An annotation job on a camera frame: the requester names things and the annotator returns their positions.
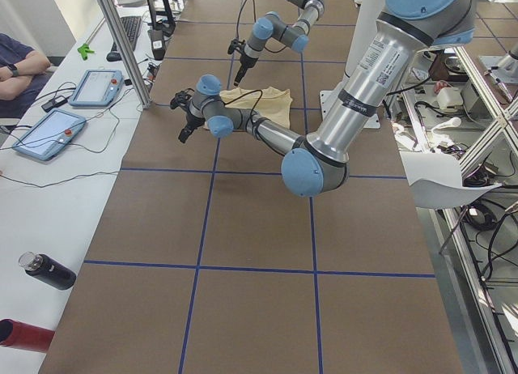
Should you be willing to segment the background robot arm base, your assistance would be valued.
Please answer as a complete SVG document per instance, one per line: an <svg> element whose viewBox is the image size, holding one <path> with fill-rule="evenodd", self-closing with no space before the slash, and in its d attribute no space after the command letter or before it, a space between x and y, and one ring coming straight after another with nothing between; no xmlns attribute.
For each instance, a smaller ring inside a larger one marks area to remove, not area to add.
<svg viewBox="0 0 518 374"><path fill-rule="evenodd" d="M479 56L478 59L495 84L517 84L517 44L504 56Z"/></svg>

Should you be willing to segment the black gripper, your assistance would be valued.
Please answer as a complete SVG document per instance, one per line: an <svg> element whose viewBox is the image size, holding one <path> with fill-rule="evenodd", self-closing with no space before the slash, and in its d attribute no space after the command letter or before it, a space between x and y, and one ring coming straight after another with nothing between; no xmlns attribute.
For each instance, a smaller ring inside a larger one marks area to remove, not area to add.
<svg viewBox="0 0 518 374"><path fill-rule="evenodd" d="M170 101L169 108L175 110L177 108L182 109L186 116L186 126L180 131L178 139L180 142L186 142L193 132L200 126L202 126L202 118L193 115L190 104L193 98L194 90L187 88L177 92Z"/></svg>
<svg viewBox="0 0 518 374"><path fill-rule="evenodd" d="M253 68L259 58L259 52L250 47L245 40L233 39L231 40L227 54L232 55L234 52L240 54L240 68L234 78L234 85L239 86L242 79L246 75L248 69Z"/></svg>

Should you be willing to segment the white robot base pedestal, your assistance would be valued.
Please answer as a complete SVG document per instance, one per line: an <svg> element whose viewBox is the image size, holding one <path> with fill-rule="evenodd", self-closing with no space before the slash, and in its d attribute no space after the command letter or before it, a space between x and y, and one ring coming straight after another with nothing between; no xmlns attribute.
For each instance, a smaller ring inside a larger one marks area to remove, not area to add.
<svg viewBox="0 0 518 374"><path fill-rule="evenodd" d="M376 19L385 0L362 0L342 81L321 92L324 121L332 125L377 128L376 111L408 55L392 37L393 28Z"/></svg>

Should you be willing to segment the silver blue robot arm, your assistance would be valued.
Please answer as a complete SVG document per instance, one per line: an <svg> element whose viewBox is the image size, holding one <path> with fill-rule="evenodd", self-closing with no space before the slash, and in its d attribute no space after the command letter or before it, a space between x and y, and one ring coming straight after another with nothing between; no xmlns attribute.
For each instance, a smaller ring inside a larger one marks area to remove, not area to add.
<svg viewBox="0 0 518 374"><path fill-rule="evenodd" d="M312 25L325 12L325 0L287 1L301 10L298 19L294 23L285 23L277 12L270 11L255 20L247 40L241 40L239 36L231 40L227 53L233 54L237 52L240 54L240 68L234 78L234 85L236 87L240 85L247 71L256 65L262 51L266 49L268 40L274 39L296 53L302 53L306 48L308 34Z"/></svg>
<svg viewBox="0 0 518 374"><path fill-rule="evenodd" d="M179 139L185 142L201 126L216 138L241 130L282 156L282 180L293 194L313 197L336 189L349 174L348 148L400 73L418 52L469 43L476 5L477 0L384 0L376 35L315 132L300 135L255 108L233 108L221 98L219 79L205 74L170 103L185 111Z"/></svg>

